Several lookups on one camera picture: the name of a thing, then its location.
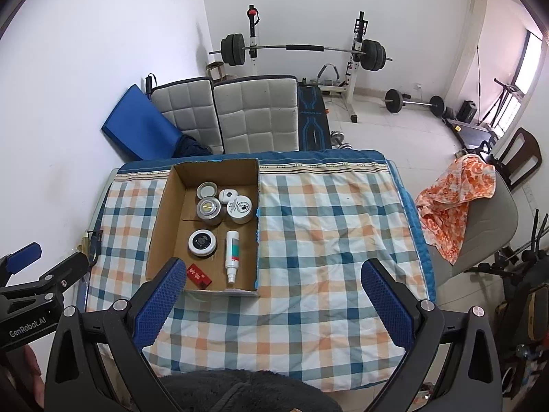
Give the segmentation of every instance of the orange floral cloth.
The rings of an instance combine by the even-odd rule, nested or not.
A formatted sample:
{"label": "orange floral cloth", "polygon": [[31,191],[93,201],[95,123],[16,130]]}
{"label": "orange floral cloth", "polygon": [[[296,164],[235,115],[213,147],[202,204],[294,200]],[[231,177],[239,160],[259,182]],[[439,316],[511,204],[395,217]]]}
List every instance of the orange floral cloth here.
{"label": "orange floral cloth", "polygon": [[425,241],[435,245],[440,255],[454,264],[463,245],[469,202],[492,198],[496,190],[496,170],[478,155],[456,159],[416,198]]}

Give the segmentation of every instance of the electrical outlet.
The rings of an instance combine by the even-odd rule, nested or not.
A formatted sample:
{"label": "electrical outlet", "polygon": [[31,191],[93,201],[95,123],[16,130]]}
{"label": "electrical outlet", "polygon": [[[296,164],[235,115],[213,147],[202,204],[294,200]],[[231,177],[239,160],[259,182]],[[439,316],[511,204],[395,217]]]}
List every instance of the electrical outlet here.
{"label": "electrical outlet", "polygon": [[537,209],[537,202],[534,198],[534,193],[532,192],[532,187],[528,183],[522,185],[522,190],[524,192],[524,195],[526,195],[526,201],[528,202],[528,205],[530,206],[530,210],[532,211],[532,215],[536,214]]}

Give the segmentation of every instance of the textured blue pad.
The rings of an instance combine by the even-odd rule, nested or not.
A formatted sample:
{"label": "textured blue pad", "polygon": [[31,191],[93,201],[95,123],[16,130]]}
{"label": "textured blue pad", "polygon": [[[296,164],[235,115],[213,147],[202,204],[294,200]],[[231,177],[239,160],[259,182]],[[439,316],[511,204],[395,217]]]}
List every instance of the textured blue pad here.
{"label": "textured blue pad", "polygon": [[360,281],[394,345],[409,351],[414,342],[413,320],[369,260],[362,264]]}
{"label": "textured blue pad", "polygon": [[26,268],[31,263],[34,263],[42,256],[42,248],[38,243],[31,243],[30,245],[21,248],[16,253],[8,256],[8,262],[5,268],[10,274],[17,274],[23,268]]}
{"label": "textured blue pad", "polygon": [[133,342],[139,351],[153,345],[186,281],[185,263],[177,259],[135,318]]}
{"label": "textured blue pad", "polygon": [[134,160],[171,158],[183,135],[137,85],[122,96],[102,130]]}

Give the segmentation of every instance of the spray bottle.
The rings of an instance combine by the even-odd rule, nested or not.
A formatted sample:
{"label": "spray bottle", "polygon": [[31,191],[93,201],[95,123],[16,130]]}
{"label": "spray bottle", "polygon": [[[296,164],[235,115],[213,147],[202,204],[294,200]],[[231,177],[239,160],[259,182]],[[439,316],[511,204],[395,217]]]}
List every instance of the spray bottle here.
{"label": "spray bottle", "polygon": [[238,248],[240,234],[238,231],[227,231],[225,269],[227,270],[227,280],[233,284],[237,277],[238,269]]}

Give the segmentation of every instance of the window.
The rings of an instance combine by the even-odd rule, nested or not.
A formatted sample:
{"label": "window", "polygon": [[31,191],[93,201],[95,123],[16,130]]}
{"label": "window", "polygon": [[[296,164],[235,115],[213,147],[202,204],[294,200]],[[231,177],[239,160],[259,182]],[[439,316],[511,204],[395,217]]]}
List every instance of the window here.
{"label": "window", "polygon": [[[518,64],[513,81],[511,82],[512,85],[517,86],[524,94],[527,94],[530,90],[534,75],[536,74],[537,65],[540,61],[540,55],[541,40],[535,34],[528,31],[526,33],[526,41],[524,42],[521,60]],[[492,121],[493,130],[500,138],[503,136],[503,133],[507,131],[511,122],[513,122],[514,117],[521,108],[521,103],[522,95],[517,97],[512,94],[507,94],[501,105],[501,111]]]}

